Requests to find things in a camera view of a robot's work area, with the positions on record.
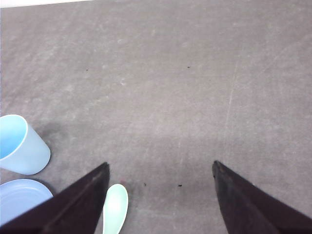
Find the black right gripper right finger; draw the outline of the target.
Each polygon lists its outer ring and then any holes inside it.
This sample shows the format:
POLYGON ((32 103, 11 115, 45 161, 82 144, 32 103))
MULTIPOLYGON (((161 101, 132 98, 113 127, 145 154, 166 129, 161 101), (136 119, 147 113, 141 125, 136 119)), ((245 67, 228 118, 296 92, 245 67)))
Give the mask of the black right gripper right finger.
POLYGON ((220 161, 212 165, 219 208, 230 234, 310 234, 312 219, 270 196, 220 161))

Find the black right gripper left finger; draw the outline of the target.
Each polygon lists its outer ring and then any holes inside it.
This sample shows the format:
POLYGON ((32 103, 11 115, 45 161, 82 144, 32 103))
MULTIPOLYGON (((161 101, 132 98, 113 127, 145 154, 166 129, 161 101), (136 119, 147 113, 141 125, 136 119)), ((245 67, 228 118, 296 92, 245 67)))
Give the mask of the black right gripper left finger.
POLYGON ((4 224, 2 234, 93 234, 110 180, 107 162, 53 198, 4 224))

